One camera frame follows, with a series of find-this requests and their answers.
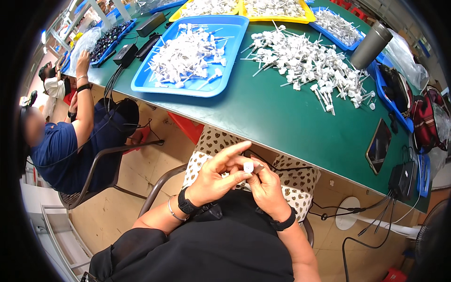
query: black top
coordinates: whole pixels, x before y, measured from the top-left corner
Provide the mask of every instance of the black top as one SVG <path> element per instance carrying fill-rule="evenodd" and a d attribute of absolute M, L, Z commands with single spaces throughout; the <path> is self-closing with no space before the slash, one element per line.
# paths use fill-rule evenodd
<path fill-rule="evenodd" d="M 252 193 L 218 201 L 223 218 L 192 218 L 168 237 L 134 228 L 95 254 L 89 272 L 101 281 L 293 281 L 291 257 Z"/>

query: yellow plastic tray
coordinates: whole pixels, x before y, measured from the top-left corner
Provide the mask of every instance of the yellow plastic tray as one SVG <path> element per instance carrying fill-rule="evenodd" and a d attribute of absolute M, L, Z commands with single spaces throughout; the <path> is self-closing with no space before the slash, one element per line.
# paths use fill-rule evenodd
<path fill-rule="evenodd" d="M 180 9 L 177 10 L 177 12 L 175 12 L 170 18 L 169 21 L 170 22 L 175 22 L 176 20 L 178 20 L 179 18 L 181 18 L 181 11 L 186 9 L 186 4 L 193 2 L 194 0 L 188 0 L 185 4 L 183 4 L 183 6 L 180 7 Z M 240 1 L 238 1 L 238 4 L 236 5 L 236 8 L 233 9 L 233 11 L 231 11 L 230 13 L 227 13 L 226 15 L 236 15 L 238 14 L 239 11 L 239 7 L 240 7 Z"/>
<path fill-rule="evenodd" d="M 311 23 L 316 21 L 316 17 L 313 14 L 312 10 L 310 9 L 309 6 L 307 6 L 307 4 L 303 1 L 303 0 L 299 0 L 299 4 L 301 5 L 301 7 L 304 9 L 305 11 L 305 18 L 298 18 L 298 17 L 282 17 L 282 16 L 258 16 L 258 17 L 253 17 L 253 16 L 248 16 L 247 11 L 244 7 L 244 0 L 239 0 L 238 6 L 239 6 L 239 13 L 238 15 L 240 16 L 245 16 L 249 19 L 249 21 L 251 22 L 255 22 L 255 21 L 277 21 L 277 22 L 292 22 L 292 23 Z"/>

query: silver bangle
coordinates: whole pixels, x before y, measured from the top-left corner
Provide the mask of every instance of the silver bangle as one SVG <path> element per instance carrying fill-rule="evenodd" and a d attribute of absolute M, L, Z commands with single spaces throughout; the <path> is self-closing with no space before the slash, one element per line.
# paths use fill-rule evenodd
<path fill-rule="evenodd" d="M 170 202 L 170 200 L 171 200 L 174 196 L 176 196 L 176 195 L 172 195 L 172 196 L 169 197 L 169 200 L 168 200 L 168 208 L 169 208 L 169 211 L 170 211 L 170 213 L 172 214 L 172 216 L 175 217 L 175 218 L 177 218 L 178 220 L 180 220 L 180 221 L 186 221 L 186 220 L 189 218 L 189 216 L 188 216 L 187 218 L 179 218 L 178 216 L 175 215 L 175 213 L 172 211 L 172 209 L 171 209 L 171 207 L 170 207 L 169 202 Z"/>
<path fill-rule="evenodd" d="M 77 77 L 77 81 L 79 81 L 80 79 L 82 79 L 82 78 L 84 78 L 84 77 L 86 77 L 86 79 L 87 79 L 87 75 L 82 75 L 82 76 L 80 76 L 80 77 Z"/>

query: hand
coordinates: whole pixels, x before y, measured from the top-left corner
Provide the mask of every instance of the hand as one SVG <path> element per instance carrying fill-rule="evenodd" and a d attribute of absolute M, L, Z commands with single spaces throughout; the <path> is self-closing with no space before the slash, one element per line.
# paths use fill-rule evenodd
<path fill-rule="evenodd" d="M 80 54 L 80 57 L 78 57 L 77 61 L 77 68 L 75 70 L 77 78 L 83 75 L 87 75 L 87 70 L 89 68 L 89 60 L 90 54 L 87 50 L 83 50 Z"/>
<path fill-rule="evenodd" d="M 77 112 L 77 107 L 78 107 L 77 92 L 75 92 L 74 96 L 72 97 L 72 100 L 70 101 L 69 112 L 70 113 L 76 113 Z"/>
<path fill-rule="evenodd" d="M 195 182 L 186 189 L 185 198 L 189 199 L 196 207 L 201 207 L 206 203 L 222 198 L 238 183 L 252 177 L 250 173 L 242 171 L 243 164 L 253 162 L 254 167 L 257 167 L 259 162 L 239 156 L 251 144 L 250 141 L 238 143 L 223 149 L 214 158 L 207 160 Z M 221 174 L 224 172 L 229 172 L 230 175 L 222 178 Z"/>
<path fill-rule="evenodd" d="M 268 164 L 252 155 L 251 159 L 265 167 L 258 173 L 260 179 L 254 173 L 248 179 L 255 202 L 272 219 L 284 222 L 290 217 L 291 208 L 283 197 L 279 176 L 269 169 Z"/>

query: pile of white parts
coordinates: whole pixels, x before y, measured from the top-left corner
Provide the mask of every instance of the pile of white parts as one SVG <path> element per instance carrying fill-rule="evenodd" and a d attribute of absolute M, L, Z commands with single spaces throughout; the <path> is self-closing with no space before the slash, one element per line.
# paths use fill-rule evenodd
<path fill-rule="evenodd" d="M 206 32 L 208 25 L 204 24 L 179 24 L 180 35 L 173 40 L 163 41 L 163 46 L 159 47 L 156 53 L 147 64 L 153 71 L 149 82 L 156 79 L 155 87 L 169 87 L 167 83 L 175 83 L 175 88 L 184 87 L 188 79 L 206 79 L 205 83 L 197 88 L 200 90 L 207 83 L 217 77 L 222 76 L 219 68 L 209 78 L 207 73 L 208 64 L 220 64 L 226 66 L 227 60 L 222 55 L 228 37 L 216 37 L 213 34 L 223 28 Z M 224 41 L 218 48 L 218 42 Z"/>
<path fill-rule="evenodd" d="M 221 15 L 232 12 L 238 0 L 194 0 L 180 11 L 181 18 L 201 15 Z"/>
<path fill-rule="evenodd" d="M 307 82 L 317 80 L 318 83 L 310 89 L 315 93 L 323 110 L 333 115 L 335 111 L 331 94 L 335 87 L 339 90 L 336 98 L 341 97 L 346 100 L 348 96 L 356 109 L 369 99 L 367 105 L 372 110 L 375 109 L 372 99 L 376 93 L 371 91 L 366 94 L 366 90 L 362 87 L 362 82 L 369 76 L 367 72 L 350 69 L 343 62 L 345 55 L 335 52 L 335 45 L 320 44 L 321 34 L 318 40 L 312 43 L 309 41 L 310 36 L 305 37 L 305 33 L 298 35 L 286 31 L 285 26 L 281 25 L 276 26 L 276 29 L 271 32 L 254 33 L 251 38 L 254 43 L 241 53 L 250 48 L 252 50 L 246 58 L 240 60 L 258 62 L 259 70 L 253 76 L 272 67 L 278 69 L 281 75 L 288 73 L 286 76 L 288 83 L 282 84 L 281 87 L 293 84 L 293 89 L 298 91 Z"/>
<path fill-rule="evenodd" d="M 334 15 L 328 8 L 319 10 L 315 13 L 316 21 L 319 26 L 330 32 L 338 40 L 346 46 L 352 46 L 359 41 L 362 36 L 357 31 L 357 27 L 353 27 L 353 23 L 344 20 L 340 15 Z"/>
<path fill-rule="evenodd" d="M 282 16 L 305 18 L 305 11 L 296 0 L 244 0 L 247 16 Z"/>

